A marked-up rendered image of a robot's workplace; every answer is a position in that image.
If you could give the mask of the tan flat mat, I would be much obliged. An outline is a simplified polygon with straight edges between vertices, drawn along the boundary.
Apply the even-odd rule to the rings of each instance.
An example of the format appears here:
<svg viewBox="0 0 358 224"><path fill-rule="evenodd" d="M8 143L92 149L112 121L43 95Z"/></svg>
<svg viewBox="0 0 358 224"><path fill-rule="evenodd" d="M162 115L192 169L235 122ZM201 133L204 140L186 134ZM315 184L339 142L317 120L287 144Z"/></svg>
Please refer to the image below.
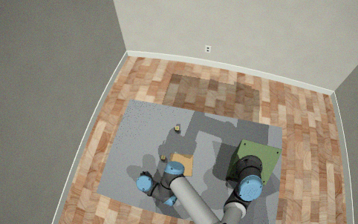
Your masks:
<svg viewBox="0 0 358 224"><path fill-rule="evenodd" d="M170 162L176 161L184 165L185 171L184 176L192 176L192 164L193 164L193 155L190 154L171 154Z"/></svg>

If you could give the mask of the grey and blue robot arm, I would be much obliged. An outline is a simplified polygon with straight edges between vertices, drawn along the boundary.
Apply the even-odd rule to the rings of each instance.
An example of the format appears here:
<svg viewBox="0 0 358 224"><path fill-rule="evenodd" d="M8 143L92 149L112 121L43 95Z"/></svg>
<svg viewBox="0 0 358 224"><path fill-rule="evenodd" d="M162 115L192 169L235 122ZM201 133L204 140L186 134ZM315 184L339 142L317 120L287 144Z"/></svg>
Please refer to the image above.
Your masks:
<svg viewBox="0 0 358 224"><path fill-rule="evenodd" d="M249 204L262 192L261 171L262 162L256 156L245 156L238 161L236 173L239 181L224 203L221 221L185 178L184 166L180 162L167 163L160 183L142 175L137 178L136 185L140 191L167 205L174 205L178 199L195 224L239 224Z"/></svg>

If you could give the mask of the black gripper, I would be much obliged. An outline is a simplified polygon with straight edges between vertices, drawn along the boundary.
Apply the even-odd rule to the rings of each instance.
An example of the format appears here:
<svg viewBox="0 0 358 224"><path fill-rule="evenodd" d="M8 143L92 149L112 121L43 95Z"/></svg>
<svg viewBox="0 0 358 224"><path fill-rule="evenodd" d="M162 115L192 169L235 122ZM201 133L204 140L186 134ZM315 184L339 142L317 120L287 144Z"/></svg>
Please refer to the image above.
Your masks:
<svg viewBox="0 0 358 224"><path fill-rule="evenodd" d="M140 173L140 175L141 175L141 176L142 176L142 175L146 175L146 176L152 178L151 174L150 174L148 171L146 171L146 172L143 171L142 173Z"/></svg>

